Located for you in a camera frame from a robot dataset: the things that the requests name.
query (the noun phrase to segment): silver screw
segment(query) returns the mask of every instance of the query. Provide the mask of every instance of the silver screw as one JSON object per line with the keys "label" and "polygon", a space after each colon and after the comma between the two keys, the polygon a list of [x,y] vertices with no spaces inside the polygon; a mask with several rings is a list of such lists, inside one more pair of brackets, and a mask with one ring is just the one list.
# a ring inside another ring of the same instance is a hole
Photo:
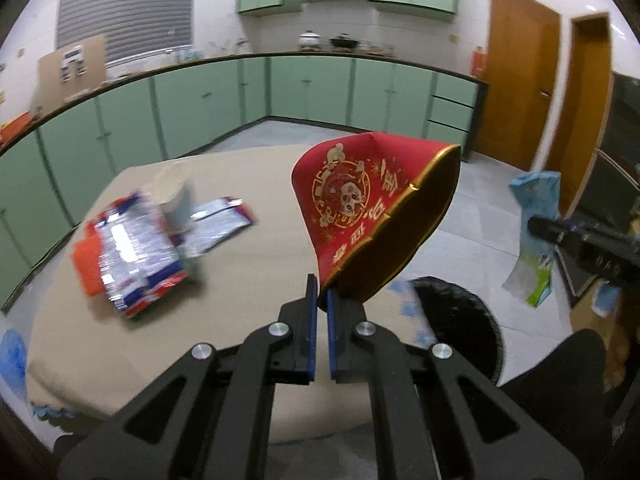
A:
{"label": "silver screw", "polygon": [[269,325],[269,333],[276,337],[282,337],[289,333],[289,325],[281,321]]}
{"label": "silver screw", "polygon": [[453,348],[445,343],[436,343],[431,347],[431,353],[438,359],[449,359],[453,355]]}
{"label": "silver screw", "polygon": [[376,331],[376,326],[370,321],[361,321],[356,325],[356,332],[363,336],[373,335]]}
{"label": "silver screw", "polygon": [[191,349],[191,355],[196,359],[207,359],[213,354],[213,348],[206,343],[198,343]]}

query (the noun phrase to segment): black trash bag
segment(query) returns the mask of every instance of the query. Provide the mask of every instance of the black trash bag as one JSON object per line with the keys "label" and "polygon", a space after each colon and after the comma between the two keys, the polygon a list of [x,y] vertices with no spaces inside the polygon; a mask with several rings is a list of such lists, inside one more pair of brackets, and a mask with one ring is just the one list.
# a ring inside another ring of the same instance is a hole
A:
{"label": "black trash bag", "polygon": [[497,383],[504,363],[504,343],[484,302],[461,286],[433,276],[417,278],[411,284],[438,341],[455,348]]}

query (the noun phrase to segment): white wall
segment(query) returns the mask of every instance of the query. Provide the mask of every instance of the white wall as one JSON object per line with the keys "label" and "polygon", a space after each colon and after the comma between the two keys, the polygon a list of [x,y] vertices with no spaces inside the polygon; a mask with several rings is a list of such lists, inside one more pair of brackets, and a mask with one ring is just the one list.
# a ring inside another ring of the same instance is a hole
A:
{"label": "white wall", "polygon": [[[534,168],[543,166],[553,133],[558,125],[570,51],[571,19],[575,16],[608,10],[612,23],[612,62],[617,72],[640,77],[640,45],[612,0],[537,0],[562,16],[561,55],[548,121]],[[0,105],[0,123],[11,120],[29,108],[36,84],[37,59],[52,52],[58,0],[31,0],[7,40],[0,48],[0,62],[7,69],[0,74],[0,89],[7,101]],[[453,23],[415,16],[378,12],[366,0],[335,0],[305,4],[302,12],[263,18],[238,16],[236,0],[194,0],[193,41],[206,56],[224,56],[236,52],[239,40],[248,43],[240,52],[277,52],[295,50],[300,32],[312,29],[325,39],[346,32],[359,40],[388,43],[401,59],[468,73],[476,45],[486,46],[490,0],[460,0]],[[450,36],[457,43],[450,42]],[[15,53],[26,49],[23,58]],[[162,56],[133,62],[134,70],[161,65]],[[111,75],[127,67],[110,70]]]}

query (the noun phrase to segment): gray roller shutter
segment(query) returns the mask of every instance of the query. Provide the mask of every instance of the gray roller shutter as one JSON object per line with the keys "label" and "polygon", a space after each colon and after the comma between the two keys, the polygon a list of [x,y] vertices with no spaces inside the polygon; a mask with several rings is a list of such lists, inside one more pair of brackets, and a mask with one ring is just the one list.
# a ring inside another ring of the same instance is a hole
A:
{"label": "gray roller shutter", "polygon": [[60,0],[58,48],[97,34],[107,62],[191,44],[191,0]]}

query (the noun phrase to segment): red and gold bag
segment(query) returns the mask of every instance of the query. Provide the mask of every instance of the red and gold bag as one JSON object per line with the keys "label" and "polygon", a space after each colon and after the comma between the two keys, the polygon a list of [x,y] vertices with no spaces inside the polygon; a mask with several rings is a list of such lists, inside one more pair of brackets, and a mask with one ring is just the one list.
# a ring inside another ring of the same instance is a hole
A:
{"label": "red and gold bag", "polygon": [[435,231],[460,173],[460,146],[366,133],[322,142],[291,181],[321,289],[366,301]]}

